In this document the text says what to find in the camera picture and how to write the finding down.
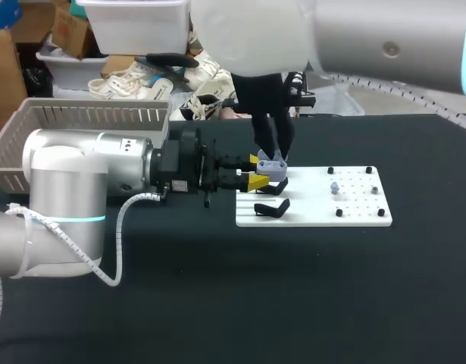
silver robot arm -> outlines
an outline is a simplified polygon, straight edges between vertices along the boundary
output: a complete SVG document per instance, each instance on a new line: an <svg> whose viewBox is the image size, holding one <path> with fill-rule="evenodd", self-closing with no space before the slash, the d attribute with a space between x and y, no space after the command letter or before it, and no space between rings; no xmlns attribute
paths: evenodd
<svg viewBox="0 0 466 364"><path fill-rule="evenodd" d="M245 77L283 71L466 95L466 0L192 0L202 45Z"/></svg>

black table surface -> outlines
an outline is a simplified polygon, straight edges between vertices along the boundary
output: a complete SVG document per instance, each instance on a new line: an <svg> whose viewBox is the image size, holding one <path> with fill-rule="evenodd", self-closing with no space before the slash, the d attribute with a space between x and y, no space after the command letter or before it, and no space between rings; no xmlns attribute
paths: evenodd
<svg viewBox="0 0 466 364"><path fill-rule="evenodd" d="M247 121L197 125L221 151L256 150ZM0 364L466 362L466 130L431 115L296 125L289 165L378 167L392 227L239 228L234 192L210 209L141 202L118 288L4 281Z"/></svg>

white sneaker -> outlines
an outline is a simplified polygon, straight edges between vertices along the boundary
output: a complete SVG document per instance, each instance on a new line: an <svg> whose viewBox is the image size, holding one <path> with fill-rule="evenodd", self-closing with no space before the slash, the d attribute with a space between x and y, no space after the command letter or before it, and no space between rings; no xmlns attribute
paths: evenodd
<svg viewBox="0 0 466 364"><path fill-rule="evenodd" d="M233 79L219 70L213 80L204 83L180 108L170 115L171 121L208 120L218 111L225 99L234 93Z"/></svg>
<svg viewBox="0 0 466 364"><path fill-rule="evenodd" d="M89 94L95 99L111 100L165 100L174 88L172 81L162 78L149 89L146 82L138 79L124 79L111 75L107 80L88 82Z"/></svg>
<svg viewBox="0 0 466 364"><path fill-rule="evenodd" d="M124 79L137 79L143 81L150 81L154 76L158 75L158 72L151 67L147 67L139 62L133 62L124 71L115 71L111 75L124 78Z"/></svg>
<svg viewBox="0 0 466 364"><path fill-rule="evenodd" d="M206 51L202 51L194 59L199 62L199 66L196 68L187 68L184 74L184 77L189 80L187 86L192 91L196 91L204 83L212 80L220 68L219 64L214 62Z"/></svg>

gray part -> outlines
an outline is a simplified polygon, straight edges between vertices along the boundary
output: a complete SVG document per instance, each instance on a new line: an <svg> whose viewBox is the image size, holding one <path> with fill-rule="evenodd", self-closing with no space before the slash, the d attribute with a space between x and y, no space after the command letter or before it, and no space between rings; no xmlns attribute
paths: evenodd
<svg viewBox="0 0 466 364"><path fill-rule="evenodd" d="M0 212L0 277L10 277L19 272L24 237L23 219Z"/></svg>
<svg viewBox="0 0 466 364"><path fill-rule="evenodd" d="M260 149L257 155L258 159L260 161L270 161L270 157L267 156L267 154L263 151L263 149ZM282 162L287 162L288 161L288 155L286 156L286 160L283 159L281 156L281 151L279 149L275 149L275 156L273 157L274 161L282 161Z"/></svg>
<svg viewBox="0 0 466 364"><path fill-rule="evenodd" d="M256 165L256 174L269 176L270 182L283 182L288 165L283 161L260 161Z"/></svg>
<svg viewBox="0 0 466 364"><path fill-rule="evenodd" d="M106 174L32 170L30 209L59 219L97 218L106 215ZM92 259L102 257L105 221L61 222L59 227ZM42 263L82 262L62 242L33 246L29 268Z"/></svg>
<svg viewBox="0 0 466 364"><path fill-rule="evenodd" d="M330 189L332 190L332 194L333 195L336 195L339 193L340 191L340 187L339 185L337 184L337 182L334 182L333 184L330 185Z"/></svg>
<svg viewBox="0 0 466 364"><path fill-rule="evenodd" d="M153 145L149 138L82 130L46 130L37 133L39 148L71 146L94 150L106 157L108 194L132 196L150 190L150 161ZM30 158L36 149L30 151Z"/></svg>
<svg viewBox="0 0 466 364"><path fill-rule="evenodd" d="M327 72L462 93L466 0L317 0L314 24Z"/></svg>
<svg viewBox="0 0 466 364"><path fill-rule="evenodd" d="M100 224L100 226L91 227L92 224ZM75 224L74 227L66 224L59 225L90 258L97 260L102 257L104 237L103 233L97 234L96 232L104 231L105 222L92 224ZM97 239L93 244L89 243L92 237L88 240L83 239L90 231L93 238ZM25 234L24 218L0 212L0 277L12 277L19 272L24 257ZM31 241L32 244L27 245L27 254L30 256L27 270L41 264L82 262L68 246L37 222L33 223Z"/></svg>

white plastic bin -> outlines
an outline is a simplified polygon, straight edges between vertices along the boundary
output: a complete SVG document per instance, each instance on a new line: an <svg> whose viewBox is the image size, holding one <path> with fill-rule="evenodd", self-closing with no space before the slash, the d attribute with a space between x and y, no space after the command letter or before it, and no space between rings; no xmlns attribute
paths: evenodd
<svg viewBox="0 0 466 364"><path fill-rule="evenodd" d="M54 57L49 55L48 47L43 47L36 53L37 59L43 61L54 78L54 85L60 89L88 90L88 82L95 78L102 78L101 72L108 57L77 58Z"/></svg>
<svg viewBox="0 0 466 364"><path fill-rule="evenodd" d="M185 54L189 0L77 0L106 55Z"/></svg>

